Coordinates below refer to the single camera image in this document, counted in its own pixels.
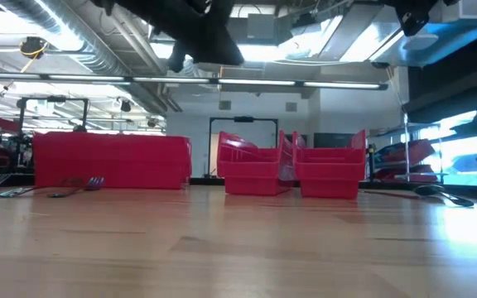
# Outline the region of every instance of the ductwork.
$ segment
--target ductwork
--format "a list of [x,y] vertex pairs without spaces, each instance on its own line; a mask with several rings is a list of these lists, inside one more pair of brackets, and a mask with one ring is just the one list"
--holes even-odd
[[[95,32],[80,19],[63,0],[0,0],[0,5],[27,22],[35,23],[47,30],[55,39],[63,38],[68,30],[80,38],[85,52],[95,55],[73,57],[97,75],[130,75],[130,69],[96,36]],[[133,99],[150,113],[163,114],[167,106],[155,94],[140,84],[120,87],[129,92]]]

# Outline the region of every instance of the fluorescent light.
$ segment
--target fluorescent light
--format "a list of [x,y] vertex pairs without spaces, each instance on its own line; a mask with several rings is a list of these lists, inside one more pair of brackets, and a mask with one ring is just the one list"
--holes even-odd
[[140,83],[183,83],[183,84],[208,84],[209,79],[196,79],[196,78],[174,78],[174,77],[161,77],[161,78],[133,78],[135,82]]
[[337,88],[337,89],[381,89],[380,84],[363,84],[363,83],[329,83],[329,82],[305,82],[305,87],[316,88]]
[[343,20],[343,16],[336,16],[333,19],[321,23],[321,27],[325,27],[320,39],[311,48],[311,57],[321,54],[322,50],[327,46],[330,38],[335,34],[336,29]]
[[11,73],[0,73],[0,79],[39,79],[40,75],[38,74],[11,74]]
[[266,62],[286,58],[277,46],[238,45],[238,49],[244,60],[250,62]]
[[364,62],[398,31],[398,23],[371,24],[341,57],[341,62]]
[[383,45],[380,49],[378,49],[373,55],[369,57],[369,60],[375,61],[378,59],[381,55],[383,55],[386,51],[388,51],[392,46],[395,46],[395,44],[401,40],[401,38],[404,37],[404,31],[399,31],[392,39],[390,39],[388,42],[386,42],[385,45]]
[[249,85],[271,85],[271,86],[293,86],[294,81],[277,81],[265,79],[219,79],[220,84],[249,84]]
[[81,81],[124,81],[124,77],[105,75],[74,75],[74,74],[51,74],[51,79],[68,79]]
[[[24,132],[39,132],[39,133],[48,133],[48,132],[73,132],[72,128],[48,128],[48,127],[24,127]],[[88,133],[98,133],[98,134],[119,134],[119,130],[95,130],[88,129]],[[148,136],[164,136],[165,134],[161,129],[148,129],[148,130],[123,130],[123,134],[134,134],[134,135],[148,135]]]

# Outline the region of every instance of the stacked red bins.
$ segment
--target stacked red bins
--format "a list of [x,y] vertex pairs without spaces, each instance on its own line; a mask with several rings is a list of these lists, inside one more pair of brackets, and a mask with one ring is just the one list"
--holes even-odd
[[277,149],[257,148],[227,132],[220,133],[218,175],[233,195],[278,195],[294,185],[292,144],[279,133]]
[[190,179],[185,137],[49,132],[34,136],[36,186],[104,177],[104,187],[181,189]]
[[365,131],[346,148],[308,149],[294,132],[294,166],[303,197],[355,199],[365,179]]

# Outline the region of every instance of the red tray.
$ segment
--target red tray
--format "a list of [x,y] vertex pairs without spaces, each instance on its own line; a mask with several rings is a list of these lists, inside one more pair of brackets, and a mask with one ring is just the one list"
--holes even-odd
[[304,197],[355,199],[365,179],[365,131],[351,138],[346,148],[306,148],[293,134],[294,166]]
[[49,132],[34,136],[36,186],[104,177],[104,187],[181,189],[189,181],[185,137]]
[[233,195],[278,195],[295,180],[292,145],[279,133],[276,149],[257,148],[239,136],[221,132],[218,175],[225,178],[225,190]]

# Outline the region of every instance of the wooden table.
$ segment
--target wooden table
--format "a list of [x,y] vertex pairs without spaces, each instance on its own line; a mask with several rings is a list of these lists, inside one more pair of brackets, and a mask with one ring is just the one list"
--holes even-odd
[[477,205],[216,186],[0,199],[0,297],[477,298]]

